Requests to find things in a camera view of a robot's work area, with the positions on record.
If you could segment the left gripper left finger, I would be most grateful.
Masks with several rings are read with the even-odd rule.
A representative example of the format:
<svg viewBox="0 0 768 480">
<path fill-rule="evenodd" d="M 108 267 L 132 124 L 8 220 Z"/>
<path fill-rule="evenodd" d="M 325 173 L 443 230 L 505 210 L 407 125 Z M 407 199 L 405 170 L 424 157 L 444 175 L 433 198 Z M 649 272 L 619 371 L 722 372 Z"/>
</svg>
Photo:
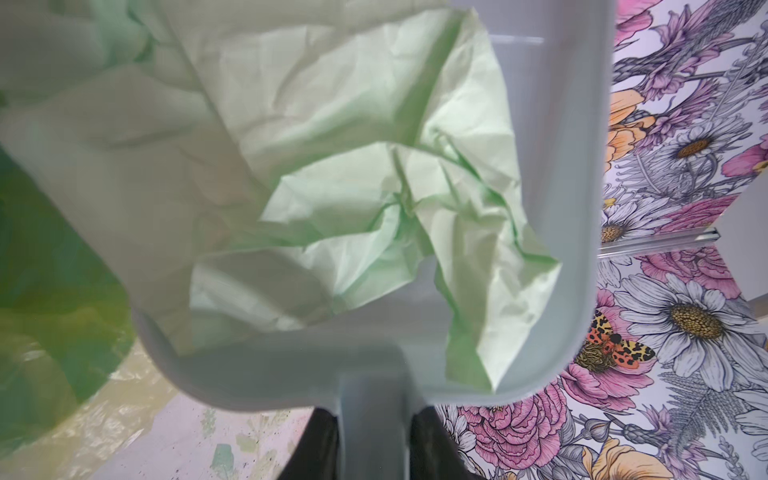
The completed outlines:
<svg viewBox="0 0 768 480">
<path fill-rule="evenodd" d="M 336 480 L 339 430 L 337 418 L 315 408 L 278 480 Z"/>
</svg>

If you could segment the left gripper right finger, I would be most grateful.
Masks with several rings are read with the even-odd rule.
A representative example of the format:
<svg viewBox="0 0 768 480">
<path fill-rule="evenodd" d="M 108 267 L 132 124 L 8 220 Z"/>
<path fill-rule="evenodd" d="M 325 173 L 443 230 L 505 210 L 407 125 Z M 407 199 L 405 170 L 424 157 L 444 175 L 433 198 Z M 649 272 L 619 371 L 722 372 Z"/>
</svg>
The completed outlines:
<svg viewBox="0 0 768 480">
<path fill-rule="evenodd" d="M 477 479 L 460 459 L 434 407 L 427 407 L 413 417 L 409 453 L 412 480 Z"/>
</svg>

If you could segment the light green paper scrap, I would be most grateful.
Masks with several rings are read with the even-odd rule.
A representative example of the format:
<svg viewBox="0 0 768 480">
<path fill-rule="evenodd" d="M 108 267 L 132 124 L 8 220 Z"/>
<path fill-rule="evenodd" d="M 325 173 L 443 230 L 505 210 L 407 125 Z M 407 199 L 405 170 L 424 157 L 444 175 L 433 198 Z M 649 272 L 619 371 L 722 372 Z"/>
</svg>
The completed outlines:
<svg viewBox="0 0 768 480">
<path fill-rule="evenodd" d="M 307 328 L 434 258 L 496 390 L 560 271 L 505 79 L 445 1 L 5 1 L 1 144 L 175 350 Z"/>
</svg>

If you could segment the grey-green plastic dustpan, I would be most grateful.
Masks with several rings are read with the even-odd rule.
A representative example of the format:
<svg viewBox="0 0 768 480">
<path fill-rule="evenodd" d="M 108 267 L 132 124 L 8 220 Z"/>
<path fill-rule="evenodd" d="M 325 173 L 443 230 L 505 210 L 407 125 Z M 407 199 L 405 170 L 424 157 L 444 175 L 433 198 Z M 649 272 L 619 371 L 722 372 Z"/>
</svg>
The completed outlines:
<svg viewBox="0 0 768 480">
<path fill-rule="evenodd" d="M 436 263 L 415 280 L 314 330 L 177 355 L 133 316 L 160 371 L 184 393 L 236 412 L 295 407 L 337 418 L 337 479 L 410 479 L 413 417 L 439 404 L 501 405 L 571 361 L 596 300 L 595 273 L 614 35 L 610 1 L 478 1 L 505 76 L 528 219 L 562 268 L 547 308 L 498 389 L 444 375 L 450 309 Z"/>
</svg>

